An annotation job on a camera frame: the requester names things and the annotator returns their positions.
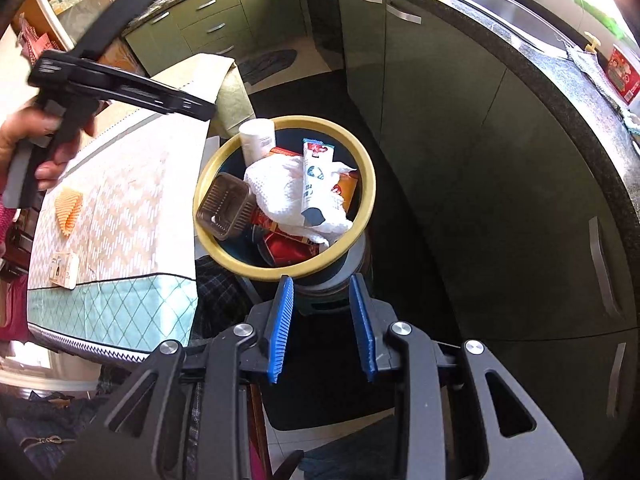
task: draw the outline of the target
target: finger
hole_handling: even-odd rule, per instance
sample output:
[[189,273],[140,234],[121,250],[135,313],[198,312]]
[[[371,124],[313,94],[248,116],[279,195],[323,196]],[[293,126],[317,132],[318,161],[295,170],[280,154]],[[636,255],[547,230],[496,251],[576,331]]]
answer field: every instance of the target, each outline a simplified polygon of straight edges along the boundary
[[89,122],[83,128],[84,132],[90,136],[95,137],[95,116],[91,116]]
[[0,126],[0,138],[15,144],[24,137],[41,137],[58,129],[61,120],[37,108],[23,108],[6,118]]
[[46,191],[47,189],[51,189],[58,183],[57,180],[39,180],[38,181],[38,191]]
[[35,172],[37,180],[58,180],[65,171],[66,162],[56,164],[52,160],[40,164]]
[[78,154],[79,147],[80,136],[77,135],[71,142],[66,142],[58,146],[56,152],[53,154],[53,161],[56,164],[66,164]]

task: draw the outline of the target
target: drawer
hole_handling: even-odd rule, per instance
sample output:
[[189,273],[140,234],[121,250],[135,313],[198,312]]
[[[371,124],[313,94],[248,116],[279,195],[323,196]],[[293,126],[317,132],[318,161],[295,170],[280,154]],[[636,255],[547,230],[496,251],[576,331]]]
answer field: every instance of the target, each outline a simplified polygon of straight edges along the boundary
[[171,9],[178,28],[185,28],[221,10],[240,4],[240,0],[186,0]]
[[255,50],[255,41],[249,29],[239,30],[224,38],[210,41],[198,49],[198,53],[240,59]]
[[189,47],[196,50],[204,44],[246,28],[249,28],[249,25],[246,22],[244,10],[242,6],[236,6],[189,25],[181,33]]

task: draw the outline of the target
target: toothpaste tube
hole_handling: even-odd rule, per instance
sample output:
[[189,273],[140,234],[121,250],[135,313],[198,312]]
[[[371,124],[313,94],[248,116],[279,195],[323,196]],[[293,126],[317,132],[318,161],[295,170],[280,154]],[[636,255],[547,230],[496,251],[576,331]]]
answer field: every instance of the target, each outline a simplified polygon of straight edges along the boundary
[[334,147],[320,140],[305,139],[302,157],[302,216],[305,226],[317,226],[324,222],[321,207],[326,204],[326,193],[331,193],[327,177],[334,161]]

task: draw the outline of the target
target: brown plastic container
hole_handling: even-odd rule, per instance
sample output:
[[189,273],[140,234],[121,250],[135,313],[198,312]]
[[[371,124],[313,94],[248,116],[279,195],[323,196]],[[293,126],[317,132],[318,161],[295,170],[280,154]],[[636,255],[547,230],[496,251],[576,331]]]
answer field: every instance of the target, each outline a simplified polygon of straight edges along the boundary
[[229,173],[217,174],[198,208],[198,223],[218,240],[237,237],[255,209],[249,185]]

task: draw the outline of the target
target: red box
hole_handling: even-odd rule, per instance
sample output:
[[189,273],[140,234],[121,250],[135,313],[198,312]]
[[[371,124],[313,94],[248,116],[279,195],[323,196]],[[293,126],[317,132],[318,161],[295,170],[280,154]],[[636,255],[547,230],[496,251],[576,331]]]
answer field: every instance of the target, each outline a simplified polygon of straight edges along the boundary
[[629,104],[640,91],[640,74],[616,46],[609,58],[607,77],[618,93]]

